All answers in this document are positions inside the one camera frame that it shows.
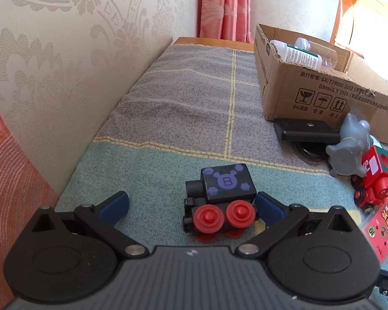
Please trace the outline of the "pink card pack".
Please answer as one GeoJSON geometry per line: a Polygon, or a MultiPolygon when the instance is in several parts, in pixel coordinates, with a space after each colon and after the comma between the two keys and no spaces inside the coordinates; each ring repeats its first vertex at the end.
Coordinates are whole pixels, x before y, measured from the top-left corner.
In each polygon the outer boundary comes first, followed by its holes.
{"type": "Polygon", "coordinates": [[[373,248],[380,264],[383,264],[388,257],[388,197],[363,222],[361,230],[373,248]]]}

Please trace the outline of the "black oval glossy object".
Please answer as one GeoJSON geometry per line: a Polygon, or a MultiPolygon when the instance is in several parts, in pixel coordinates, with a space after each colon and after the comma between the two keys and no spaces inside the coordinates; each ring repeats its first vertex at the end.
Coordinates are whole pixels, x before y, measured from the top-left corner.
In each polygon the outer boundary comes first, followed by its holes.
{"type": "Polygon", "coordinates": [[[292,145],[298,157],[310,165],[317,165],[328,158],[325,143],[294,142],[292,145]]]}

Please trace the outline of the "black rectangular device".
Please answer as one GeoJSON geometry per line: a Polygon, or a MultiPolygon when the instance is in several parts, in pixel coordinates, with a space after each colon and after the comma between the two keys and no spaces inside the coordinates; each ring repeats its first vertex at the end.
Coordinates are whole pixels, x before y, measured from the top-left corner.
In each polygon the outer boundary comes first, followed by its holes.
{"type": "Polygon", "coordinates": [[[274,119],[273,127],[278,138],[288,142],[337,144],[341,141],[338,131],[321,120],[274,119]]]}

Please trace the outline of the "grey rubber animal toy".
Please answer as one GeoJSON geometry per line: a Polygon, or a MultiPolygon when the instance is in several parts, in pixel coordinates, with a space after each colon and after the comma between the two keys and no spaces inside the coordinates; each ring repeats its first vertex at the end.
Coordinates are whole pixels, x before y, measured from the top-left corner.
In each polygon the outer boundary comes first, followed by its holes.
{"type": "Polygon", "coordinates": [[[373,145],[368,122],[348,113],[339,134],[340,142],[326,147],[332,167],[329,174],[333,177],[357,175],[363,178],[367,168],[362,163],[362,157],[373,145]]]}

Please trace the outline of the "red wooden toy train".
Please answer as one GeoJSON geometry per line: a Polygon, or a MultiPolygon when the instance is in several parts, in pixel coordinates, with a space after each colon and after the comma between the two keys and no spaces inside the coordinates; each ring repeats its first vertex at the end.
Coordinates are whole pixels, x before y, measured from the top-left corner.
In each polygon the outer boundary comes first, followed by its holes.
{"type": "Polygon", "coordinates": [[[388,197],[388,151],[372,146],[362,157],[362,165],[367,169],[365,176],[354,174],[350,181],[355,189],[355,205],[370,213],[388,197]]]}

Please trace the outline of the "medical cotton swab container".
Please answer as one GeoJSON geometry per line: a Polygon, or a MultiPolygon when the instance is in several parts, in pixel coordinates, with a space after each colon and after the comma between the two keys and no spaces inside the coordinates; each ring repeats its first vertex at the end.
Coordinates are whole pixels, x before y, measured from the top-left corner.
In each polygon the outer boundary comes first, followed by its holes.
{"type": "Polygon", "coordinates": [[[322,57],[314,52],[278,40],[271,40],[270,44],[276,47],[278,55],[286,63],[297,64],[310,69],[319,69],[322,66],[322,57]]]}

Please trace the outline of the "clear plastic jar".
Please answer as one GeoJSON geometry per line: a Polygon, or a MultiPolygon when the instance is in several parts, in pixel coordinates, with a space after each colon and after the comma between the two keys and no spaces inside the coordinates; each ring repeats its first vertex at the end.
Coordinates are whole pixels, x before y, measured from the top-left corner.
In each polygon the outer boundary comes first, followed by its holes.
{"type": "Polygon", "coordinates": [[[335,69],[338,62],[338,55],[334,49],[307,40],[307,38],[299,37],[294,44],[296,47],[308,52],[313,52],[322,57],[322,64],[329,69],[335,69]]]}

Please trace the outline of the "orange red fabric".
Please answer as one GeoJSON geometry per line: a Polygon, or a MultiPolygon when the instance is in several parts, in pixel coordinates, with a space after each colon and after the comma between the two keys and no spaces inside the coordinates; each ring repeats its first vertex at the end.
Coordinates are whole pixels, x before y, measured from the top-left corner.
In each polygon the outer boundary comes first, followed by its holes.
{"type": "Polygon", "coordinates": [[[54,207],[58,199],[0,114],[0,309],[12,299],[3,274],[6,255],[36,209],[54,207]]]}

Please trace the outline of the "checked blanket on table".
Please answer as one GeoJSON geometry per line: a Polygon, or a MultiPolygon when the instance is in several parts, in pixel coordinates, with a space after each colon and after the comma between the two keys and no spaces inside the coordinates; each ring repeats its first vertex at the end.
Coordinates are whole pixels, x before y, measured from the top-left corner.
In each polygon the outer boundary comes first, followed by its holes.
{"type": "Polygon", "coordinates": [[[145,246],[195,246],[183,231],[185,182],[205,167],[247,165],[259,191],[312,211],[344,206],[361,225],[348,179],[310,165],[280,141],[263,105],[253,52],[172,45],[125,95],[79,161],[58,211],[117,191],[130,211],[117,228],[145,246]]]}

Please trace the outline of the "brown cardboard box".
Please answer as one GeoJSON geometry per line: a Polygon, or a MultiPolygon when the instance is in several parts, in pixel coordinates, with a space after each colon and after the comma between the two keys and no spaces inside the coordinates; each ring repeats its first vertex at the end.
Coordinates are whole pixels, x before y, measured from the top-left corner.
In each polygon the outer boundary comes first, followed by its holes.
{"type": "Polygon", "coordinates": [[[266,120],[321,120],[340,129],[348,113],[370,124],[371,134],[388,144],[388,83],[362,58],[326,41],[337,52],[335,69],[311,69],[285,62],[271,43],[293,44],[300,33],[257,25],[256,66],[266,120]]]}

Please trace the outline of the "pink patterned curtain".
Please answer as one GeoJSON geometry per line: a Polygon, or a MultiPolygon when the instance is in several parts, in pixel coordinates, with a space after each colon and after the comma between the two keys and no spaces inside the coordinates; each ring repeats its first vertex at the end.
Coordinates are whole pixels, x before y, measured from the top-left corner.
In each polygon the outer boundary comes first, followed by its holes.
{"type": "Polygon", "coordinates": [[[201,0],[200,37],[252,43],[251,0],[201,0]]]}

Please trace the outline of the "wooden bed headboard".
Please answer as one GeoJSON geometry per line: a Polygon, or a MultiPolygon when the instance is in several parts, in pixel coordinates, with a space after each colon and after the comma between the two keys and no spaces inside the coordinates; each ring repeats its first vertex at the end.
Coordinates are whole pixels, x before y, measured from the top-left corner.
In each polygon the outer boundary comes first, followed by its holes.
{"type": "Polygon", "coordinates": [[[371,58],[388,40],[388,3],[381,0],[339,0],[330,42],[371,58]]]}

